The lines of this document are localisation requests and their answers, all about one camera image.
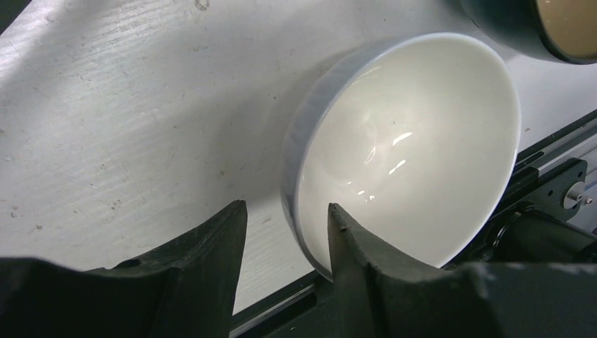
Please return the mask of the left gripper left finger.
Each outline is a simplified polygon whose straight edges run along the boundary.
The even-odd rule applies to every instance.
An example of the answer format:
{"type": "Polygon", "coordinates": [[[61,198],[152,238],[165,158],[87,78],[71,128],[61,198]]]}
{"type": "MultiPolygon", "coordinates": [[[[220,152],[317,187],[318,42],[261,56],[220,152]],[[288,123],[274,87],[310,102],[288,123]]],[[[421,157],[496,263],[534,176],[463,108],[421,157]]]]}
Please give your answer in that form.
{"type": "Polygon", "coordinates": [[[247,208],[114,268],[76,271],[1,259],[2,337],[227,337],[246,241],[247,208]]]}

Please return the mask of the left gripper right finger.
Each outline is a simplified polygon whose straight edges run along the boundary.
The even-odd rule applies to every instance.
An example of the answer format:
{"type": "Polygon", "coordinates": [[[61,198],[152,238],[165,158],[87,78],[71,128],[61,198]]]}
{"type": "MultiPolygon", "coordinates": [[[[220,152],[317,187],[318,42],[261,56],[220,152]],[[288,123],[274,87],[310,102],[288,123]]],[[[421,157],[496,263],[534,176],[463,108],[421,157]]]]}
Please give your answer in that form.
{"type": "Polygon", "coordinates": [[[328,208],[345,337],[595,337],[596,237],[540,213],[498,241],[496,263],[422,263],[328,208]]]}

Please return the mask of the white bowl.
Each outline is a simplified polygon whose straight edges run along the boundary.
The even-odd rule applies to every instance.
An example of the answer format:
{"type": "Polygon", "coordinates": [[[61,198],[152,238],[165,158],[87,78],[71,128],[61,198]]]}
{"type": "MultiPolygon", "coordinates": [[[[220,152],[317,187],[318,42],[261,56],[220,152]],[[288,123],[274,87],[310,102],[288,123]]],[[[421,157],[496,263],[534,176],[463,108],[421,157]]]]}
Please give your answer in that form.
{"type": "Polygon", "coordinates": [[[436,32],[364,46],[314,83],[289,124],[287,222],[326,279],[331,203],[403,253],[444,267],[497,207],[520,133],[515,83],[484,42],[436,32]]]}

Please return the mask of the dark bowl beige inside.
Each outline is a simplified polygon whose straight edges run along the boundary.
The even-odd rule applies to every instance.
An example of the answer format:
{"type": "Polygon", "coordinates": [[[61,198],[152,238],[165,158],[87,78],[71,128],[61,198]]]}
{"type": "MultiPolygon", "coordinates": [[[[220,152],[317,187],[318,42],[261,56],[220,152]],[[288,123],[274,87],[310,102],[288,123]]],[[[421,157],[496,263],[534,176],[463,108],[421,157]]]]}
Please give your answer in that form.
{"type": "Polygon", "coordinates": [[[544,61],[596,63],[595,1],[461,1],[495,42],[544,61]]]}

